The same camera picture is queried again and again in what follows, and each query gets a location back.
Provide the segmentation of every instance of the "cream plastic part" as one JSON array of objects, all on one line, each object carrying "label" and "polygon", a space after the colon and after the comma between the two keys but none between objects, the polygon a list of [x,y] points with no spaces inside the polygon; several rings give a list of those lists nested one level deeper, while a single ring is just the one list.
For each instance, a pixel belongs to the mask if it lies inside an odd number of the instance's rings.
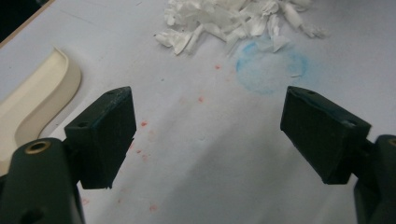
[{"label": "cream plastic part", "polygon": [[12,153],[37,139],[45,125],[70,101],[81,81],[78,66],[58,49],[0,104],[0,175]]}]

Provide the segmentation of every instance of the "red stain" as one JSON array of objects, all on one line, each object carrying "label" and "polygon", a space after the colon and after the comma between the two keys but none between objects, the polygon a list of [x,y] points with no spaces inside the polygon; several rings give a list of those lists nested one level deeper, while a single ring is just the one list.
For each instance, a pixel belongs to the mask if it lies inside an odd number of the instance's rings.
[{"label": "red stain", "polygon": [[149,156],[148,155],[142,155],[142,159],[144,162],[149,160]]},{"label": "red stain", "polygon": [[184,99],[184,97],[181,97],[181,98],[178,100],[178,102],[179,102],[181,105],[184,105],[184,104],[186,104],[186,99]]},{"label": "red stain", "polygon": [[87,205],[89,202],[90,202],[90,200],[88,200],[86,198],[81,198],[82,205]]},{"label": "red stain", "polygon": [[151,204],[151,205],[149,206],[149,211],[150,211],[150,212],[155,212],[155,211],[157,211],[157,210],[158,210],[157,204],[153,203],[153,204]]}]

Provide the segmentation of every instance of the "red speck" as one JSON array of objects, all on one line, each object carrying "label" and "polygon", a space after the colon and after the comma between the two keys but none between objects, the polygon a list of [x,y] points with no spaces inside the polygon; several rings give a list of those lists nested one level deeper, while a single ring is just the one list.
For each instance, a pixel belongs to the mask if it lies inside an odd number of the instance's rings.
[{"label": "red speck", "polygon": [[142,155],[142,159],[144,162],[148,161],[149,156],[148,155]]},{"label": "red speck", "polygon": [[90,200],[86,199],[86,198],[81,198],[81,203],[82,205],[86,205],[90,202]]},{"label": "red speck", "polygon": [[158,206],[155,203],[149,206],[150,212],[155,212],[155,211],[157,211],[157,209],[158,209]]}]

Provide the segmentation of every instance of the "white paper pieces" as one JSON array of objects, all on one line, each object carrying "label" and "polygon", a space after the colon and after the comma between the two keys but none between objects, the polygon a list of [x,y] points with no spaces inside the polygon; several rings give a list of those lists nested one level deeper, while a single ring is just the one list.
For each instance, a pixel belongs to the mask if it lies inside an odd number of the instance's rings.
[{"label": "white paper pieces", "polygon": [[169,0],[164,12],[167,29],[155,36],[178,55],[183,49],[193,53],[197,40],[207,32],[226,42],[230,52],[240,39],[261,36],[267,30],[270,42],[257,41],[259,49],[277,52],[290,41],[281,35],[279,14],[309,37],[323,38],[323,29],[305,24],[298,14],[311,7],[311,0]]}]

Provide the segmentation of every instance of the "curved plastic object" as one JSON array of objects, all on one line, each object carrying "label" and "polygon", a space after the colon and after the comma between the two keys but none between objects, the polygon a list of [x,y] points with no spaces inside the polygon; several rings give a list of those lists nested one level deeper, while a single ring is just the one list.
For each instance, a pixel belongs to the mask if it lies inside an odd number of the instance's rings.
[{"label": "curved plastic object", "polygon": [[13,152],[37,139],[70,101],[81,81],[78,66],[58,49],[0,104],[0,175]]}]

